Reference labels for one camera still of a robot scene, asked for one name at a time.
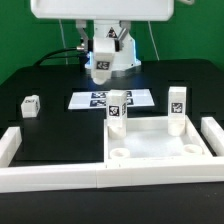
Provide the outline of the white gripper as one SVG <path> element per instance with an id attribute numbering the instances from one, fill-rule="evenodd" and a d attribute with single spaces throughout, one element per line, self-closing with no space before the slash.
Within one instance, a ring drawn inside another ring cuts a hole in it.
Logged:
<path id="1" fill-rule="evenodd" d="M 93 51 L 93 40 L 85 31 L 86 20 L 116 20 L 114 42 L 119 52 L 130 31 L 129 21 L 167 21 L 173 15 L 174 0 L 30 0 L 30 7 L 37 18 L 77 20 L 84 52 Z"/>

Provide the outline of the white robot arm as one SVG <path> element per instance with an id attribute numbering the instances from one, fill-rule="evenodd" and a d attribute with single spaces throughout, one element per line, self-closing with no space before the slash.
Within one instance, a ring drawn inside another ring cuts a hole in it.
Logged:
<path id="1" fill-rule="evenodd" d="M 39 19 L 75 20 L 83 38 L 83 51 L 90 54 L 87 68 L 96 83 L 115 72 L 139 67 L 132 21 L 167 21 L 174 0 L 30 0 Z"/>

